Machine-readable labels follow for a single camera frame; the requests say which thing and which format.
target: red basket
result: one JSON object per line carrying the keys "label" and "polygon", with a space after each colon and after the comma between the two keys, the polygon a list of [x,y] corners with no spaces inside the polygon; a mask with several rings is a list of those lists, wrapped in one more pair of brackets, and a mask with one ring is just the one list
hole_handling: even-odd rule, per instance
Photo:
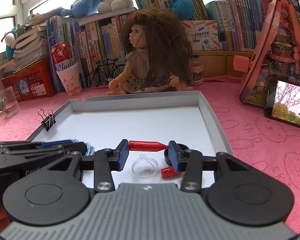
{"label": "red basket", "polygon": [[52,97],[56,94],[52,82],[49,60],[42,60],[33,66],[2,79],[5,88],[12,86],[17,101]]}

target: beer can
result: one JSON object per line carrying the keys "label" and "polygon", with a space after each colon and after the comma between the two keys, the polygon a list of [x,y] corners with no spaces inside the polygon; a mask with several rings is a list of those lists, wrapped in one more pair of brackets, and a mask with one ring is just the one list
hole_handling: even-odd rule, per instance
{"label": "beer can", "polygon": [[65,41],[52,46],[51,57],[57,71],[64,70],[75,64],[70,46]]}

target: pink backpack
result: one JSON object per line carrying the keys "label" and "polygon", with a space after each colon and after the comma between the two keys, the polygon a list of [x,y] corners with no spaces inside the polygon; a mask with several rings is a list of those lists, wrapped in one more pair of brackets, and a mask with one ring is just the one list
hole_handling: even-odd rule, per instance
{"label": "pink backpack", "polygon": [[291,0],[273,0],[269,6],[254,54],[235,56],[234,69],[245,72],[240,100],[264,106],[271,77],[300,84],[300,24]]}

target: wooden cabinet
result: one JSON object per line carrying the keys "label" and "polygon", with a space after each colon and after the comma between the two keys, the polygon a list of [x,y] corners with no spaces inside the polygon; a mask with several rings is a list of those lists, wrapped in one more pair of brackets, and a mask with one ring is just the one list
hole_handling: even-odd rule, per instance
{"label": "wooden cabinet", "polygon": [[233,77],[242,77],[243,72],[234,70],[233,58],[235,55],[251,58],[252,52],[241,51],[194,51],[194,57],[198,57],[202,62],[204,77],[215,77],[229,75]]}

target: red cylindrical object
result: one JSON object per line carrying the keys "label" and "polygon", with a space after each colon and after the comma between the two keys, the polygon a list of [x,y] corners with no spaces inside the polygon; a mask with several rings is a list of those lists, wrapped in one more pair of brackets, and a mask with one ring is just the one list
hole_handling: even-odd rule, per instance
{"label": "red cylindrical object", "polygon": [[75,64],[70,45],[65,41],[52,46],[51,57],[57,71],[64,70]]}
{"label": "red cylindrical object", "polygon": [[130,151],[159,152],[167,148],[167,145],[159,142],[129,141]]}
{"label": "red cylindrical object", "polygon": [[163,179],[170,178],[170,177],[176,177],[176,176],[180,176],[180,175],[181,175],[181,172],[175,172],[172,166],[161,169],[161,176]]}

